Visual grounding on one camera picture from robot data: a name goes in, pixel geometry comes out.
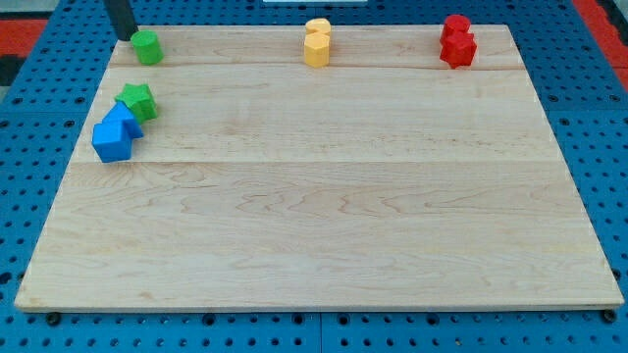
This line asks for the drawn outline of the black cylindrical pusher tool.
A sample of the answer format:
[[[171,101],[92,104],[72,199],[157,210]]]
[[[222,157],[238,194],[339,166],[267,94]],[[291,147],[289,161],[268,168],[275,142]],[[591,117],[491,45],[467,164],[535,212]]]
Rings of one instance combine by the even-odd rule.
[[[138,31],[130,0],[103,0],[111,25],[122,41],[130,41]]]

